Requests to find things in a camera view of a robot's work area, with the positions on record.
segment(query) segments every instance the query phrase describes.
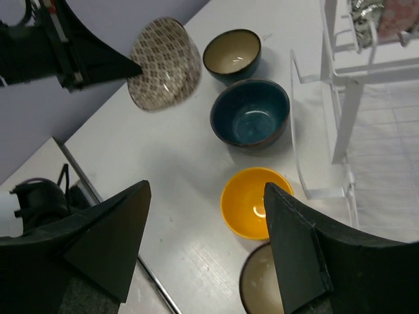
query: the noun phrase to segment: brown bowl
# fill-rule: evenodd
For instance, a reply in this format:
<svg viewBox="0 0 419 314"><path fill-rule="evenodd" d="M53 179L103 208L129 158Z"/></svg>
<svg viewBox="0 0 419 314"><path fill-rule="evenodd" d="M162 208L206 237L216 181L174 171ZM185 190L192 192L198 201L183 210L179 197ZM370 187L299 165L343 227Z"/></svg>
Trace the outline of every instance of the brown bowl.
<svg viewBox="0 0 419 314"><path fill-rule="evenodd" d="M240 274L239 289L247 314L284 313L270 243L248 256Z"/></svg>
<svg viewBox="0 0 419 314"><path fill-rule="evenodd" d="M261 40L248 29L233 29L214 38L205 48L204 66L226 85L248 79L261 60Z"/></svg>

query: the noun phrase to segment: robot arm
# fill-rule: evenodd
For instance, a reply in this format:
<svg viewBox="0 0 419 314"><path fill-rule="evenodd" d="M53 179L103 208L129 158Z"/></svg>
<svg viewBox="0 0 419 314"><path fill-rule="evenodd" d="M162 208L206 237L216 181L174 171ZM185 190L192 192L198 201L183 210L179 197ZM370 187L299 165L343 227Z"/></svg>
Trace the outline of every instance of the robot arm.
<svg viewBox="0 0 419 314"><path fill-rule="evenodd" d="M14 215L19 208L16 194L0 191L0 237L19 237L24 233L22 218Z"/></svg>
<svg viewBox="0 0 419 314"><path fill-rule="evenodd" d="M89 32L65 0L26 0L19 24L0 21L0 86L57 76L73 91L140 74L138 64Z"/></svg>

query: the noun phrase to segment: ceramic bowl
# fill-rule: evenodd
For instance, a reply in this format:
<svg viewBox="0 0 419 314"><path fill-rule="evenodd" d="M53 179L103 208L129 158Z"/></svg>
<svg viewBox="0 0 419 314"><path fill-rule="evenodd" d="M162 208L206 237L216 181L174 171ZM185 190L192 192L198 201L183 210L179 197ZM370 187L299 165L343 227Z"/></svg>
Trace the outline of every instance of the ceramic bowl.
<svg viewBox="0 0 419 314"><path fill-rule="evenodd" d="M186 100L198 86L201 61L197 47L173 18L154 20L139 34L130 57L143 74L128 79L134 103L159 110Z"/></svg>
<svg viewBox="0 0 419 314"><path fill-rule="evenodd" d="M258 247L247 258L239 290L247 314L284 314L270 243Z"/></svg>
<svg viewBox="0 0 419 314"><path fill-rule="evenodd" d="M202 59L213 77L232 84L256 71L261 60L261 40L248 29L234 29L214 38Z"/></svg>
<svg viewBox="0 0 419 314"><path fill-rule="evenodd" d="M285 131L289 98L275 82L250 78L228 87L210 114L218 138L235 147L261 148Z"/></svg>
<svg viewBox="0 0 419 314"><path fill-rule="evenodd" d="M227 226L246 239L269 238L263 205L264 186L275 183L293 195L287 180L267 168L247 168L233 176L221 194L221 213Z"/></svg>

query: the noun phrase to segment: white dish rack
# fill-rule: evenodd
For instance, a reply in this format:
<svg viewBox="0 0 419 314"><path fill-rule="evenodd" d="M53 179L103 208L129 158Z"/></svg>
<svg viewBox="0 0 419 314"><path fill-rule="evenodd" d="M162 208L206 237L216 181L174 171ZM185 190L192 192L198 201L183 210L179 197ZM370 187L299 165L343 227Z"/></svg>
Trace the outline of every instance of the white dish rack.
<svg viewBox="0 0 419 314"><path fill-rule="evenodd" d="M291 50L291 133L306 197L346 198L354 228L419 241L419 34L402 32L379 42L371 22L373 44L362 49L350 0L340 8L337 0L320 0L320 9L320 77L303 77ZM347 29L335 31L339 24ZM344 44L338 44L341 37ZM341 186L310 189L305 183L295 137L295 73L301 84L321 85L329 142L324 149L332 164L342 166Z"/></svg>

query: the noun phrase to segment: yellow bowl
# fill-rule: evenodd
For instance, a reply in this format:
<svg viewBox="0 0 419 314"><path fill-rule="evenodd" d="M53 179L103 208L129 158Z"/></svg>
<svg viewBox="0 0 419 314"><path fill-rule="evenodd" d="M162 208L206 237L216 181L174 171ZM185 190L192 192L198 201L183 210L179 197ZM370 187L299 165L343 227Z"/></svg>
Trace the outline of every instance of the yellow bowl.
<svg viewBox="0 0 419 314"><path fill-rule="evenodd" d="M294 195L287 180L267 168L247 168L233 176L221 194L221 212L227 226L246 239L269 238L263 205L264 186L275 183Z"/></svg>

